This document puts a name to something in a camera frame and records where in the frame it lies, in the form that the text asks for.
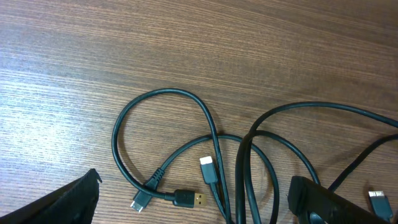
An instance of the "black device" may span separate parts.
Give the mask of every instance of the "black device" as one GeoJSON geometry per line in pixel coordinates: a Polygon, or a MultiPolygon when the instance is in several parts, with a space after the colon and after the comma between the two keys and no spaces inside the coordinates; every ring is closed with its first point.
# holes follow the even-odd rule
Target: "black device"
{"type": "Polygon", "coordinates": [[[90,224],[100,196],[95,169],[83,177],[0,218],[2,224],[90,224]]]}
{"type": "Polygon", "coordinates": [[[292,177],[287,201],[289,210],[298,217],[300,224],[316,222],[312,220],[313,213],[328,224],[389,223],[306,177],[292,177]]]}

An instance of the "usb cable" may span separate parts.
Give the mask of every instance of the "usb cable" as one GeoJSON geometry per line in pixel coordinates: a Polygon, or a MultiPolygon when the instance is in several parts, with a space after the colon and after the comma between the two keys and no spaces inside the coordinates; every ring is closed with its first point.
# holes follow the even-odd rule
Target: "usb cable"
{"type": "MultiPolygon", "coordinates": [[[[218,134],[213,118],[211,114],[204,104],[204,102],[199,99],[193,93],[189,91],[176,89],[176,88],[164,88],[159,90],[154,90],[147,92],[141,96],[130,101],[122,110],[119,117],[116,120],[114,125],[113,134],[112,134],[112,152],[113,157],[118,166],[119,170],[121,171],[122,175],[129,181],[135,188],[138,189],[136,196],[134,197],[134,201],[131,204],[131,207],[138,212],[141,212],[143,209],[148,206],[152,197],[161,198],[164,200],[171,201],[175,206],[178,207],[187,207],[193,208],[196,206],[203,206],[206,204],[206,195],[198,194],[191,190],[184,190],[184,189],[177,189],[175,192],[158,192],[157,188],[159,186],[159,182],[161,181],[164,172],[166,171],[167,167],[170,163],[181,153],[183,153],[188,148],[199,144],[204,141],[213,141],[213,146],[215,149],[216,159],[213,161],[211,157],[204,157],[200,159],[201,171],[203,175],[203,180],[206,184],[210,186],[211,192],[215,198],[216,204],[226,220],[226,223],[233,223],[232,216],[231,216],[231,209],[229,204],[229,195],[228,189],[226,188],[226,180],[224,174],[224,167],[223,167],[223,160],[221,157],[220,145],[218,143],[219,138],[224,139],[231,139],[234,141],[240,142],[238,153],[236,156],[236,166],[235,166],[235,206],[236,206],[236,223],[243,224],[246,223],[246,208],[245,208],[245,188],[246,188],[246,195],[248,196],[248,201],[252,213],[253,222],[258,224],[261,223],[261,218],[259,215],[259,210],[256,203],[256,197],[254,195],[254,189],[251,182],[251,168],[250,168],[250,151],[253,149],[256,153],[259,154],[260,158],[263,160],[267,170],[271,176],[271,182],[274,187],[274,204],[272,208],[272,215],[270,219],[270,223],[277,222],[277,216],[279,212],[279,185],[276,177],[276,173],[269,162],[266,155],[254,144],[252,144],[252,139],[256,136],[265,136],[269,137],[275,141],[278,141],[292,150],[296,156],[305,164],[306,168],[308,169],[314,183],[320,184],[319,178],[315,169],[311,165],[310,161],[304,156],[304,154],[295,147],[291,142],[288,140],[268,131],[257,130],[259,125],[268,117],[272,116],[273,114],[279,113],[281,111],[290,110],[293,108],[301,108],[301,107],[326,107],[326,108],[333,108],[338,110],[345,110],[350,111],[352,113],[357,113],[363,116],[367,116],[368,118],[375,119],[376,121],[380,121],[391,125],[395,128],[398,128],[398,121],[387,118],[385,116],[381,116],[376,113],[372,113],[370,111],[362,110],[359,108],[355,108],[352,106],[341,105],[338,103],[328,103],[328,102],[300,102],[300,103],[291,103],[288,105],[279,106],[274,108],[262,116],[260,116],[252,125],[251,129],[249,130],[248,134],[244,138],[240,138],[239,136],[234,136],[231,134],[218,134]],[[203,110],[204,115],[208,121],[210,127],[209,135],[202,136],[196,138],[182,147],[178,148],[166,161],[162,164],[160,168],[158,168],[154,175],[147,180],[144,184],[139,183],[126,169],[124,166],[118,151],[118,134],[121,127],[121,123],[124,117],[127,115],[128,111],[136,106],[142,100],[147,98],[161,95],[165,93],[174,93],[182,96],[186,96],[193,101],[195,101],[199,107],[203,110]]],[[[391,136],[384,137],[382,139],[377,140],[372,145],[370,145],[364,152],[362,152],[358,158],[350,164],[340,175],[339,177],[333,182],[333,184],[329,187],[329,190],[336,190],[336,188],[347,178],[348,174],[352,172],[357,166],[360,165],[362,161],[373,151],[375,148],[384,144],[385,142],[392,141],[398,139],[398,134],[393,134],[391,136]]],[[[311,218],[313,219],[320,219],[316,215],[311,214],[311,218]]]]}

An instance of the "usb plug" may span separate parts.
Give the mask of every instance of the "usb plug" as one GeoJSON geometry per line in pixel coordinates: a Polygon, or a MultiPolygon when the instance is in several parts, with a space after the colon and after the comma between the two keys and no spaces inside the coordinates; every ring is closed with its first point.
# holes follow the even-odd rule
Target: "usb plug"
{"type": "Polygon", "coordinates": [[[174,192],[173,205],[178,207],[193,208],[206,206],[207,198],[204,194],[195,193],[192,190],[176,190],[174,192]]]}
{"type": "Polygon", "coordinates": [[[211,156],[200,158],[200,170],[205,184],[216,184],[218,176],[211,156]]]}
{"type": "Polygon", "coordinates": [[[369,200],[371,202],[375,215],[383,220],[390,222],[392,210],[388,198],[383,191],[369,191],[369,200]]]}
{"type": "MultiPolygon", "coordinates": [[[[155,171],[154,175],[152,175],[152,177],[149,180],[147,180],[144,183],[144,185],[149,189],[156,190],[157,187],[159,186],[160,180],[162,180],[163,175],[164,171],[161,168],[158,168],[155,171]]],[[[146,208],[151,199],[152,199],[151,195],[139,190],[134,196],[130,207],[137,212],[141,212],[142,209],[146,208]]]]}

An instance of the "cable strain relief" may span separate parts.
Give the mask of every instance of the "cable strain relief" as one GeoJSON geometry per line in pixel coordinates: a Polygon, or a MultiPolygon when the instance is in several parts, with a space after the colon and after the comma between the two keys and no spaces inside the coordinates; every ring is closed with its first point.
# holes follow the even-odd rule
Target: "cable strain relief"
{"type": "Polygon", "coordinates": [[[175,199],[174,193],[168,193],[168,192],[165,193],[164,200],[174,201],[174,199],[175,199]]]}
{"type": "Polygon", "coordinates": [[[163,178],[163,175],[164,175],[164,170],[162,170],[161,168],[157,168],[154,175],[152,175],[152,178],[160,182],[160,180],[162,180],[163,178]]]}

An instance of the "wooden surface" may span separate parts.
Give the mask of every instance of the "wooden surface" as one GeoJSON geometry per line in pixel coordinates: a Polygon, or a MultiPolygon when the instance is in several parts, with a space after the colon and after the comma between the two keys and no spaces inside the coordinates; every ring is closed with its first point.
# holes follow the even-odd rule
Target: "wooden surface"
{"type": "MultiPolygon", "coordinates": [[[[140,214],[129,207],[136,189],[114,163],[111,133],[125,104],[157,88],[194,92],[219,131],[240,136],[267,110],[296,101],[346,103],[398,119],[393,0],[3,0],[0,37],[0,215],[95,168],[103,183],[93,223],[224,223],[200,173],[198,159],[214,155],[210,142],[180,156],[159,189],[206,193],[206,208],[159,199],[140,214]]],[[[324,186],[374,140],[397,132],[314,108],[275,115],[261,129],[296,144],[324,186]]],[[[131,112],[121,153],[143,182],[179,146],[208,133],[192,100],[164,95],[131,112]]],[[[280,144],[255,143],[277,172],[278,221],[296,222],[286,195],[293,175],[308,176],[304,165],[280,144]]],[[[221,147],[234,213],[238,144],[221,140],[221,147]]],[[[367,187],[383,190],[395,213],[397,148],[380,147],[337,193],[369,209],[367,187]]],[[[272,187],[259,158],[252,161],[267,223],[272,187]]]]}

